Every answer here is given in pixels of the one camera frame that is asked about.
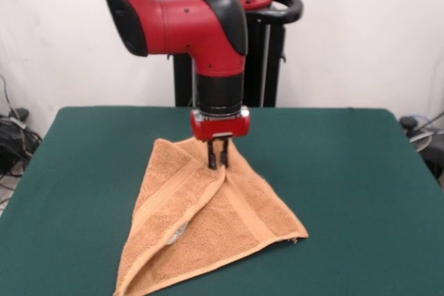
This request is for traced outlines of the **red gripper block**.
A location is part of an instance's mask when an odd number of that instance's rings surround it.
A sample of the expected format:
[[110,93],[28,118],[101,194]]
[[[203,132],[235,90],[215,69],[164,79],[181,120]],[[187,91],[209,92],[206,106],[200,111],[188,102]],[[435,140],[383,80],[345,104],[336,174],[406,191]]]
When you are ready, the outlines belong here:
[[194,137],[207,141],[207,163],[211,170],[217,169],[213,139],[224,138],[220,153],[221,164],[229,167],[228,148],[230,139],[225,137],[244,137],[250,129],[250,110],[242,106],[239,112],[231,116],[210,117],[199,110],[191,111],[191,128]]

